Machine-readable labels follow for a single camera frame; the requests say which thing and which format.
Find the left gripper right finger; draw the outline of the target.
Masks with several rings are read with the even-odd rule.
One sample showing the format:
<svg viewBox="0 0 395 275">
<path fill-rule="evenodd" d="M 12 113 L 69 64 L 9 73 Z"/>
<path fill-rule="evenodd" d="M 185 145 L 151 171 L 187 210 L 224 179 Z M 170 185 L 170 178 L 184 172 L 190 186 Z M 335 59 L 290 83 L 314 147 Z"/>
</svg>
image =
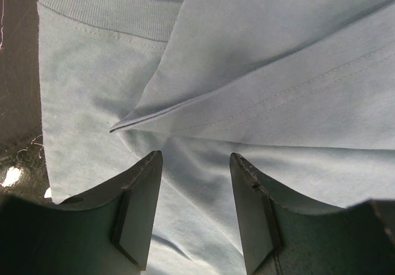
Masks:
<svg viewBox="0 0 395 275">
<path fill-rule="evenodd" d="M 248 274 L 393 274 L 394 201 L 340 208 L 305 196 L 230 155 Z"/>
</svg>

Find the grey blue t shirt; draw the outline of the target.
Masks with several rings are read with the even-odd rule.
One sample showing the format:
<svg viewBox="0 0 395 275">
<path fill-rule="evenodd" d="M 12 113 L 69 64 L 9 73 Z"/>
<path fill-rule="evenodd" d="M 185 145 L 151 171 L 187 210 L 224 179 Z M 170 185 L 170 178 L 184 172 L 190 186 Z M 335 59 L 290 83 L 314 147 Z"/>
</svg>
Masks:
<svg viewBox="0 0 395 275">
<path fill-rule="evenodd" d="M 244 274 L 229 158 L 394 197 L 394 0 L 38 0 L 52 199 L 161 150 L 148 274 Z"/>
</svg>

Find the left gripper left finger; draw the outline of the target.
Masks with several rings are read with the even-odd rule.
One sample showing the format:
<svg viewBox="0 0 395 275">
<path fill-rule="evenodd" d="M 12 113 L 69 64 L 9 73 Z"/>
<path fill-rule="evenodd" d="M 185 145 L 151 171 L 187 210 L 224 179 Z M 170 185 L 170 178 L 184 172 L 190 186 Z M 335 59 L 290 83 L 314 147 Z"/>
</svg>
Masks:
<svg viewBox="0 0 395 275">
<path fill-rule="evenodd" d="M 163 158 L 56 205 L 1 195 L 2 274 L 139 274 L 148 262 Z"/>
</svg>

